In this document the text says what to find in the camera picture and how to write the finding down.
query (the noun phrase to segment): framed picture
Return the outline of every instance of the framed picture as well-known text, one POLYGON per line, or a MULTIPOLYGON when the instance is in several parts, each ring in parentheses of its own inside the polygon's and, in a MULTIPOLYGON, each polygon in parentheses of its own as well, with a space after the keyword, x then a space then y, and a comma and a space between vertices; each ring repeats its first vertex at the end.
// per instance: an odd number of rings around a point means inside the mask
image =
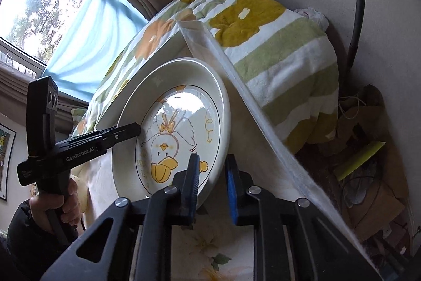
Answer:
POLYGON ((16 132, 0 124, 0 198, 6 200, 7 175, 16 132))

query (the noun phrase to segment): black hose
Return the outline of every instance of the black hose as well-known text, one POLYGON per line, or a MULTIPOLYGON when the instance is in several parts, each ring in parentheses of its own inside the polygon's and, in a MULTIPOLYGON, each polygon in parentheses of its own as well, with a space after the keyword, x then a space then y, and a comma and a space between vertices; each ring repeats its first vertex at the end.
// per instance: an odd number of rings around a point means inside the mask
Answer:
POLYGON ((349 75, 352 65, 354 64, 355 56, 357 55, 359 36, 361 35, 361 28, 363 27, 365 0, 357 0, 355 7, 354 30, 352 32, 351 43, 349 44, 347 55, 347 66, 343 78, 344 83, 349 75))

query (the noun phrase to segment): silver bolt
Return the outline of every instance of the silver bolt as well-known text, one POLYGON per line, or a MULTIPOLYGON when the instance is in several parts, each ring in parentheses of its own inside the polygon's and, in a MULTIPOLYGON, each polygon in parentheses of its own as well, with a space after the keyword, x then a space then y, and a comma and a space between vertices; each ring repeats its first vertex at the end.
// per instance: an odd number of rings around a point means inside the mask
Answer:
POLYGON ((299 198, 297 200, 297 204, 298 204, 299 207, 309 207, 310 201, 306 198, 299 198))
POLYGON ((165 194, 174 194, 177 192, 177 187, 175 186, 168 186, 164 189, 165 194))
POLYGON ((114 201, 114 205, 117 207, 125 207, 129 203, 127 198, 118 198, 114 201))
POLYGON ((251 187, 248 189, 248 192, 249 192, 250 194, 259 194, 261 191, 262 191, 262 189, 261 189, 259 186, 251 186, 251 187))

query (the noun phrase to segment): light blue cloth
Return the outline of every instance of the light blue cloth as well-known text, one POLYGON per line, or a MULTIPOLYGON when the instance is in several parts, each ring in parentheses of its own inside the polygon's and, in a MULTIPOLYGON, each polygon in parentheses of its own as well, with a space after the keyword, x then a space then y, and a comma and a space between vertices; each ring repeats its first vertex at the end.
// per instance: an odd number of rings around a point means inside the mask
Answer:
POLYGON ((84 0, 43 77, 89 102, 115 58, 147 23, 126 0, 84 0))

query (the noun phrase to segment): human hand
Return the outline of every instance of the human hand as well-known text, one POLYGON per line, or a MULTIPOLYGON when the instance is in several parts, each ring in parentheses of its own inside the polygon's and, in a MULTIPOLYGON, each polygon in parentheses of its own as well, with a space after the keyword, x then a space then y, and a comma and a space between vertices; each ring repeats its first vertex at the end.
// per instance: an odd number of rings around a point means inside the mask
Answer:
POLYGON ((43 193, 32 197, 29 200, 32 218, 35 223, 44 231, 54 234, 48 221, 46 211, 49 209, 58 209, 63 207, 63 214, 60 219, 64 223, 77 225, 81 221, 81 205, 77 197, 77 184, 70 178, 69 180, 69 197, 64 202, 64 196, 58 194, 43 193))

